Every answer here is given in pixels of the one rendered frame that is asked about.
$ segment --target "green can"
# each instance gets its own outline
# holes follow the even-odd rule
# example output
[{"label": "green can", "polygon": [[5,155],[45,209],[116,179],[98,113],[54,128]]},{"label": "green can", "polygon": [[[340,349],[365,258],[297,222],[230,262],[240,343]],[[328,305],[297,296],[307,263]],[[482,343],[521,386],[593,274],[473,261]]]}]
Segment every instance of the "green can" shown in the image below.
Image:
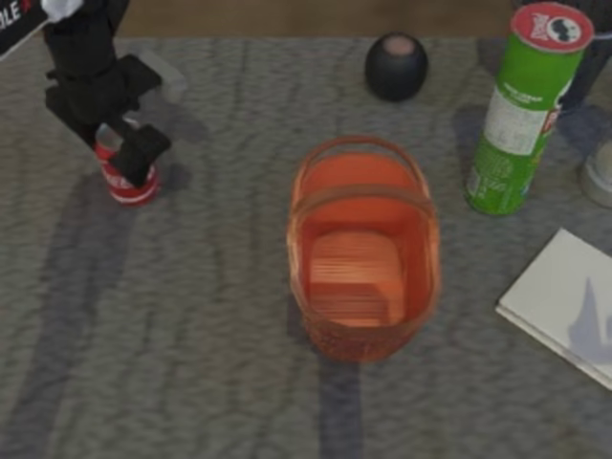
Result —
[{"label": "green can", "polygon": [[535,3],[516,12],[485,129],[467,183],[467,197],[489,215],[516,212],[595,31],[582,12]]}]

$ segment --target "black round object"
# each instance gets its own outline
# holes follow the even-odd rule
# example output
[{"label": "black round object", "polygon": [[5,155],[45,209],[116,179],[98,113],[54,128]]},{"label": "black round object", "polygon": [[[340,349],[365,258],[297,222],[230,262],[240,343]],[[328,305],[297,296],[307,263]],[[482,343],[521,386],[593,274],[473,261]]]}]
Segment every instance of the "black round object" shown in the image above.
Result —
[{"label": "black round object", "polygon": [[397,102],[419,92],[428,68],[429,60],[419,40],[405,33],[388,33],[367,54],[365,80],[376,96]]}]

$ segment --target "wooden surface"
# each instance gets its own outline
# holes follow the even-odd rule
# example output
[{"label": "wooden surface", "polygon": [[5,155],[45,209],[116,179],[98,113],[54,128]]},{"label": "wooden surface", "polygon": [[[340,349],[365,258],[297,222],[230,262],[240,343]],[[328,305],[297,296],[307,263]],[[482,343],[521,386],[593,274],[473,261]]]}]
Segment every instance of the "wooden surface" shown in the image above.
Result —
[{"label": "wooden surface", "polygon": [[496,36],[511,0],[132,0],[128,36]]}]

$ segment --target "pringles can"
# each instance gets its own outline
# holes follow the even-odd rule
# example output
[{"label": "pringles can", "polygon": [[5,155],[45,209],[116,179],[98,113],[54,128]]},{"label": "pringles can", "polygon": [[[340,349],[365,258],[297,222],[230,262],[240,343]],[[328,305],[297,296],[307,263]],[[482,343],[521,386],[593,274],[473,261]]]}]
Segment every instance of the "pringles can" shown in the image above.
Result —
[{"label": "pringles can", "polygon": [[489,215],[524,203],[546,144],[595,31],[582,12],[558,3],[521,8],[512,20],[467,197]]},{"label": "pringles can", "polygon": [[[129,121],[132,127],[138,127],[135,121]],[[132,186],[121,174],[109,164],[121,149],[123,138],[109,125],[103,124],[96,133],[96,156],[102,168],[102,175],[108,190],[115,199],[124,206],[142,206],[151,201],[160,188],[160,177],[155,165],[151,165],[146,183],[140,188]]]}]

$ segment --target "notebook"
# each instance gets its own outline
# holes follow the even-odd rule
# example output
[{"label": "notebook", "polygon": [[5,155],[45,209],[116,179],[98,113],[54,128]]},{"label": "notebook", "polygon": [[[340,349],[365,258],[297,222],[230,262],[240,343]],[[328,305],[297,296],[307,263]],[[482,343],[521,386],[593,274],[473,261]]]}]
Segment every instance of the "notebook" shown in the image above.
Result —
[{"label": "notebook", "polygon": [[612,258],[561,229],[497,312],[612,390]]}]

